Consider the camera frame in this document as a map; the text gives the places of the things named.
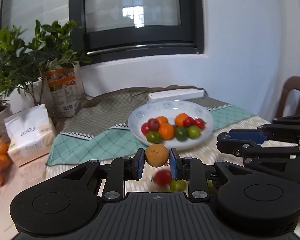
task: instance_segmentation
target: plant pot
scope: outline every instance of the plant pot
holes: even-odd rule
[[[11,115],[12,115],[11,105],[7,104],[6,108],[0,112],[0,123],[4,124],[4,119],[6,119],[7,117],[9,117]]]

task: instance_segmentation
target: kiwi fruit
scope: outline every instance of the kiwi fruit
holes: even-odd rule
[[[154,168],[165,165],[169,160],[169,151],[163,144],[152,144],[146,149],[146,162]]]

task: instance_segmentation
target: red cherry tomato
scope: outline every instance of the red cherry tomato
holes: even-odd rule
[[[184,119],[183,126],[184,127],[189,127],[189,126],[193,125],[193,123],[194,123],[193,118],[188,116],[186,119]]]
[[[149,126],[148,126],[148,123],[144,123],[142,126],[141,126],[141,132],[144,136],[146,136],[149,132]]]
[[[171,171],[160,170],[153,177],[152,180],[159,186],[166,186],[172,182]]]
[[[151,118],[148,121],[148,126],[150,131],[157,131],[160,127],[160,123],[157,119]]]
[[[193,125],[198,126],[201,130],[204,130],[204,128],[206,128],[206,122],[201,118],[195,119]]]

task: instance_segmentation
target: teal cloth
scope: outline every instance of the teal cloth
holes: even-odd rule
[[[245,119],[252,114],[237,106],[212,110],[215,130]],[[57,164],[77,165],[91,159],[99,161],[133,155],[138,148],[146,148],[130,130],[109,129],[90,140],[75,138],[72,135],[58,134],[55,138],[48,166]]]

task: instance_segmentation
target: window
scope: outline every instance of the window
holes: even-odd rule
[[[34,36],[35,20],[51,24],[69,20],[68,0],[0,0],[0,29],[21,26],[26,30],[22,38],[26,43]]]
[[[69,0],[74,49],[93,62],[203,53],[202,0]]]

